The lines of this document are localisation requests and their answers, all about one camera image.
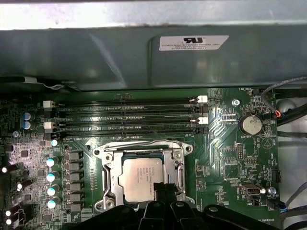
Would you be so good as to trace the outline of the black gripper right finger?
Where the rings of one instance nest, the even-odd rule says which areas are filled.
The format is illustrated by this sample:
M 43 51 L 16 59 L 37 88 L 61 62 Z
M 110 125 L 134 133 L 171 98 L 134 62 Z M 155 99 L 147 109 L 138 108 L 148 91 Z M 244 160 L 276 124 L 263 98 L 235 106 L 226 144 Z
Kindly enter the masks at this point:
M 166 201 L 175 230 L 274 230 L 268 225 L 219 205 L 208 205 L 202 211 L 188 202 L 177 200 L 177 186 L 165 184 Z

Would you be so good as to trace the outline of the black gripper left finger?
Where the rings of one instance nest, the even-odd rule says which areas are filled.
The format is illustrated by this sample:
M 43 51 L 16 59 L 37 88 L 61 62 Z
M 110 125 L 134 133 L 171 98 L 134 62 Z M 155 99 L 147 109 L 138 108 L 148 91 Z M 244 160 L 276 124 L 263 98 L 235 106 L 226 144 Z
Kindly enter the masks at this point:
M 166 184 L 154 184 L 154 200 L 136 211 L 127 205 L 116 206 L 84 222 L 64 224 L 64 230 L 163 230 L 165 228 Z

